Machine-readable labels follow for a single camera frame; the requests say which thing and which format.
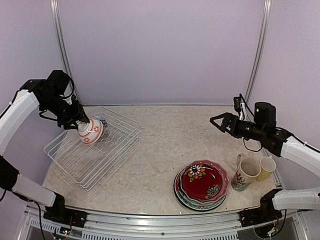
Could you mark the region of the white red patterned cup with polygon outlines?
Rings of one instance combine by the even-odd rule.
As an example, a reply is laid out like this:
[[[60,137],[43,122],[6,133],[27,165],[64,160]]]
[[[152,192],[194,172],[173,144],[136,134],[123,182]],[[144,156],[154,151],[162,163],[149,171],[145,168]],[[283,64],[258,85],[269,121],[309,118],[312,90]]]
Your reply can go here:
[[[103,130],[104,126],[98,119],[90,118],[89,122],[80,122],[78,124],[78,136],[86,145],[97,142],[103,134]]]

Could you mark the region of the blue white patterned bowl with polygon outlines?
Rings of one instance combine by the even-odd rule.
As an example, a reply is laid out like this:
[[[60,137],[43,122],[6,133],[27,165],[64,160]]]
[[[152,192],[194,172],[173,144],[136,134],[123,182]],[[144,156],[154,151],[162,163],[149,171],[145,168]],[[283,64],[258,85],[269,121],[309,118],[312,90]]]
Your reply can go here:
[[[104,118],[97,118],[97,120],[99,120],[104,128],[108,127],[107,121]]]

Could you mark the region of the floral green mug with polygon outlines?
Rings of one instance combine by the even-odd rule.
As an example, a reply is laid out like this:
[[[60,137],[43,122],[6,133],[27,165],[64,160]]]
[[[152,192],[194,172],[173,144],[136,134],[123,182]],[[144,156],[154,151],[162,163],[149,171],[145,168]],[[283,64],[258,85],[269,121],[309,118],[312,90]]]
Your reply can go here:
[[[235,191],[244,191],[260,175],[262,168],[253,157],[239,153],[236,159],[236,172],[231,180],[231,186]]]

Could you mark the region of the yellow ceramic mug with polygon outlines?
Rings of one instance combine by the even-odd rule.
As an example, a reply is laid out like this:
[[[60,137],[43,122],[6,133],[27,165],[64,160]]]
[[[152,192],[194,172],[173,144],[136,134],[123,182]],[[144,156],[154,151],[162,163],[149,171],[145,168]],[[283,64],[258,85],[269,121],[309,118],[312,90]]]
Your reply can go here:
[[[277,165],[272,156],[262,157],[259,161],[259,164],[261,167],[261,172],[255,180],[258,182],[263,182],[276,170]]]

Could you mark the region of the light green flower plate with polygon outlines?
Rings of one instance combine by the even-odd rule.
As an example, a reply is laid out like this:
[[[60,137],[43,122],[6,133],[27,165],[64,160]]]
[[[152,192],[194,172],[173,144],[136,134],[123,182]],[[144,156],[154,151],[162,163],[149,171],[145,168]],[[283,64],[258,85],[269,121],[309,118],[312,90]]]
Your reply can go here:
[[[223,202],[224,199],[226,198],[225,196],[221,197],[220,199],[218,200],[215,200],[215,201],[209,201],[209,202],[198,202],[198,201],[195,201],[195,200],[190,200],[188,199],[183,192],[180,191],[180,189],[177,187],[177,186],[174,186],[173,187],[175,193],[180,197],[182,198],[185,202],[188,202],[192,205],[198,205],[198,206],[209,206],[209,205],[216,205],[217,203],[220,203],[220,202]]]

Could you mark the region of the black rimmed plate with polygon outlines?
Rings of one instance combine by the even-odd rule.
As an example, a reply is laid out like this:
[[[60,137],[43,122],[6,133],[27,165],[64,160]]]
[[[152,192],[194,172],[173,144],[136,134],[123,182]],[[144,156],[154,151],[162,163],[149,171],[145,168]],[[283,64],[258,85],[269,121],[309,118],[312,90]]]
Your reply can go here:
[[[174,184],[173,186],[177,186],[178,187],[178,175],[175,176],[175,179],[174,179]],[[177,198],[177,200],[183,205],[185,206],[186,208],[190,209],[190,210],[193,210],[193,211],[197,211],[197,212],[208,212],[208,211],[211,211],[211,210],[214,210],[214,209],[217,209],[220,205],[222,205],[223,202],[218,202],[217,204],[213,204],[213,205],[205,205],[205,206],[202,206],[202,205],[193,205],[193,204],[190,204],[186,201],[184,201],[182,198],[180,198],[174,191],[174,194],[175,194],[175,197]]]

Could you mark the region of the red teal patterned plate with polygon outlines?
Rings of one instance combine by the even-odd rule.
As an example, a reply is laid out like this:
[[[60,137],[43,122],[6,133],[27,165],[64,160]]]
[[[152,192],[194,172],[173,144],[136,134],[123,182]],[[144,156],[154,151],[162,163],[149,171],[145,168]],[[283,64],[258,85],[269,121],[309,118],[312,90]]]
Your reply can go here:
[[[208,203],[208,204],[201,204],[193,200],[189,200],[186,196],[183,195],[183,192],[180,189],[180,183],[178,180],[175,181],[173,189],[174,189],[175,196],[183,205],[185,205],[187,208],[191,210],[195,210],[198,212],[207,212],[207,211],[214,210],[218,208],[226,199],[226,196],[224,196],[217,202]]]

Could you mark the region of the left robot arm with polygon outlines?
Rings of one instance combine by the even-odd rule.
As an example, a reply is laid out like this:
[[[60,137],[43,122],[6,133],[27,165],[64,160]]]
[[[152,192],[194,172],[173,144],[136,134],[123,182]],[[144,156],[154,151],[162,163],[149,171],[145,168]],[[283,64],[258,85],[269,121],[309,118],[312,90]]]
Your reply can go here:
[[[65,130],[77,130],[81,124],[90,123],[76,96],[73,93],[65,95],[68,85],[73,86],[74,82],[62,70],[53,70],[47,79],[30,79],[16,91],[0,115],[0,187],[45,206],[46,211],[61,223],[70,218],[65,198],[21,175],[3,155],[18,128],[36,109],[41,118],[47,111],[54,114],[53,121]]]

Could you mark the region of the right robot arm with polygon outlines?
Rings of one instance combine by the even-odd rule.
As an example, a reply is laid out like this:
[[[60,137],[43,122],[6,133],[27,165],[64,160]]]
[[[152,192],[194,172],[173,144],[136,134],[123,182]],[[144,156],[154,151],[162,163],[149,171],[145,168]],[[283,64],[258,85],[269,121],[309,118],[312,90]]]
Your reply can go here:
[[[210,118],[223,133],[237,139],[255,140],[274,156],[290,160],[315,175],[320,174],[319,149],[300,140],[290,131],[277,127],[276,107],[268,102],[256,102],[254,120],[241,120],[239,116],[225,112]],[[299,190],[280,190],[270,196],[270,202],[264,203],[256,210],[256,218],[266,222],[276,210],[319,210],[319,187]]]

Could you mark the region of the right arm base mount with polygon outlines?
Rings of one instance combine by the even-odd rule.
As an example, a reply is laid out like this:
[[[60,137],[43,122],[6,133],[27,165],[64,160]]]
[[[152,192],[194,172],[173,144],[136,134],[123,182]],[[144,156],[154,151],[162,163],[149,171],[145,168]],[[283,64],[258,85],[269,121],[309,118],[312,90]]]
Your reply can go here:
[[[273,205],[273,197],[280,191],[280,188],[272,189],[262,196],[260,205],[256,208],[245,208],[239,212],[240,223],[242,227],[248,227],[266,223],[282,218],[282,212],[276,210]]]

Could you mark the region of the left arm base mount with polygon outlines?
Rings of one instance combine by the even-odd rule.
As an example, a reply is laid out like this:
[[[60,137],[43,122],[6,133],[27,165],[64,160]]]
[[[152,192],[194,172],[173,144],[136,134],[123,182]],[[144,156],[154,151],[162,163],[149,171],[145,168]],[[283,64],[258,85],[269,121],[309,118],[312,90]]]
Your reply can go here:
[[[87,216],[85,211],[67,208],[65,198],[58,193],[55,193],[53,205],[45,207],[43,215],[44,219],[79,228],[84,228]]]

